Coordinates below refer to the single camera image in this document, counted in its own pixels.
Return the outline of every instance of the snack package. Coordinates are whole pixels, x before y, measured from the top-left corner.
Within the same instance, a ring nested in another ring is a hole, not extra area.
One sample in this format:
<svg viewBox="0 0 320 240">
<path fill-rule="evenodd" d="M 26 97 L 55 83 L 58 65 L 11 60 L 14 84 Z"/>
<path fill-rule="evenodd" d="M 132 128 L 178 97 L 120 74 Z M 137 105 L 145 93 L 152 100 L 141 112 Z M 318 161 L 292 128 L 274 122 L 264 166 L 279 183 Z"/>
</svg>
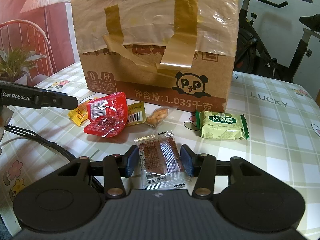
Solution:
<svg viewBox="0 0 320 240">
<path fill-rule="evenodd" d="M 91 121 L 83 130 L 87 134 L 113 137 L 118 135 L 127 123 L 128 106 L 123 92 L 89 101 L 87 109 Z"/>
<path fill-rule="evenodd" d="M 157 127 L 164 119 L 168 117 L 170 111 L 177 109 L 176 107 L 163 106 L 157 108 L 147 117 L 146 124 L 152 127 Z"/>
<path fill-rule="evenodd" d="M 137 138 L 134 142 L 139 147 L 144 189 L 169 188 L 191 179 L 184 172 L 172 132 Z"/>
<path fill-rule="evenodd" d="M 244 115 L 196 111 L 197 128 L 207 139 L 249 139 Z"/>
<path fill-rule="evenodd" d="M 146 121 L 144 102 L 134 103 L 128 106 L 128 120 L 125 126 L 131 126 Z"/>
<path fill-rule="evenodd" d="M 85 120 L 88 119 L 88 109 L 87 105 L 88 102 L 92 100 L 89 99 L 88 101 L 83 102 L 82 104 L 79 104 L 78 107 L 74 110 L 71 110 L 68 113 L 69 118 L 74 122 L 77 126 L 80 126 Z"/>
</svg>

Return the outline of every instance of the red chair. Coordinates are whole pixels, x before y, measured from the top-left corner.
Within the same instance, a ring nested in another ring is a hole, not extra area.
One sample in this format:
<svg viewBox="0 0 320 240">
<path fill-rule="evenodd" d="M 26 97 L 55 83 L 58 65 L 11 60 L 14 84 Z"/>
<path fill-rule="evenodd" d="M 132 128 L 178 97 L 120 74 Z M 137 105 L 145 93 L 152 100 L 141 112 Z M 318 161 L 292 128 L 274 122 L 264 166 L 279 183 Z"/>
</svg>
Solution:
<svg viewBox="0 0 320 240">
<path fill-rule="evenodd" d="M 52 50 L 43 29 L 27 20 L 12 20 L 0 24 L 0 49 L 29 47 L 37 54 L 46 55 L 46 58 L 36 61 L 38 68 L 29 70 L 28 85 L 36 85 L 47 77 L 53 75 L 56 69 Z"/>
</svg>

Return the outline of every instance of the brown tape handle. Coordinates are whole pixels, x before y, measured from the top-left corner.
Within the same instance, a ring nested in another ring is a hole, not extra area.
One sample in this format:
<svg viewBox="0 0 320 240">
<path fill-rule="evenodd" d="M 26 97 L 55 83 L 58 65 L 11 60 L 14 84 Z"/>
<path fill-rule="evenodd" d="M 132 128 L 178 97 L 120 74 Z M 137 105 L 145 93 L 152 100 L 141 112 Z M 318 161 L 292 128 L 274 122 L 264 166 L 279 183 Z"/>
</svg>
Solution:
<svg viewBox="0 0 320 240">
<path fill-rule="evenodd" d="M 174 34 L 170 38 L 161 63 L 150 63 L 128 51 L 123 44 L 119 6 L 105 8 L 109 35 L 103 39 L 111 52 L 130 59 L 141 69 L 164 76 L 175 76 L 176 71 L 191 68 L 197 39 L 198 0 L 175 0 Z"/>
</svg>

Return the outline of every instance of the table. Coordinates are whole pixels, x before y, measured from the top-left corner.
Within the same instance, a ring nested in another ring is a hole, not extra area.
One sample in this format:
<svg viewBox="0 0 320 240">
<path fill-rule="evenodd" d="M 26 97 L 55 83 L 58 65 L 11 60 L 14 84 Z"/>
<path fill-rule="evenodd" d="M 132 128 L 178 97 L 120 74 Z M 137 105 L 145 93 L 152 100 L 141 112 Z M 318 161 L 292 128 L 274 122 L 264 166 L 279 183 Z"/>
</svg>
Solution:
<svg viewBox="0 0 320 240">
<path fill-rule="evenodd" d="M 80 62 L 41 82 L 38 87 L 75 96 L 79 101 L 100 97 L 87 89 Z M 157 106 L 145 104 L 151 114 Z M 298 230 L 309 239 L 320 237 L 320 109 L 299 85 L 246 73 L 233 73 L 227 113 L 245 114 L 249 140 L 210 140 L 199 137 L 195 117 L 176 110 L 155 130 L 146 124 L 127 127 L 114 138 L 98 138 L 83 132 L 88 120 L 77 127 L 68 119 L 68 110 L 39 110 L 11 107 L 12 125 L 38 132 L 55 141 L 76 157 L 102 160 L 106 155 L 124 154 L 137 137 L 172 130 L 180 149 L 187 144 L 196 154 L 208 153 L 218 160 L 242 157 L 298 190 L 306 201 L 306 211 Z M 12 209 L 12 200 L 24 186 L 58 169 L 67 161 L 57 152 L 39 143 L 5 133 L 0 156 L 1 216 L 11 234 L 20 227 Z M 124 179 L 125 187 L 139 184 L 136 175 Z M 193 179 L 186 185 L 189 191 Z M 228 185 L 226 177 L 217 177 L 215 193 Z"/>
</svg>

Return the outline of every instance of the pineapple cake package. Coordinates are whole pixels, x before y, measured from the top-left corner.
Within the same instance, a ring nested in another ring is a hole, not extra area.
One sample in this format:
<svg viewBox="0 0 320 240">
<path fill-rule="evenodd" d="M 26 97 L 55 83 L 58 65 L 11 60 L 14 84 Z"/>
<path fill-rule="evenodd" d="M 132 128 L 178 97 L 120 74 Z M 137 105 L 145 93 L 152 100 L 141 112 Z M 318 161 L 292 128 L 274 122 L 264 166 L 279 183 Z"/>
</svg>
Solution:
<svg viewBox="0 0 320 240">
<path fill-rule="evenodd" d="M 247 121 L 244 115 L 217 112 L 196 112 L 197 128 L 206 139 L 249 139 Z"/>
</svg>

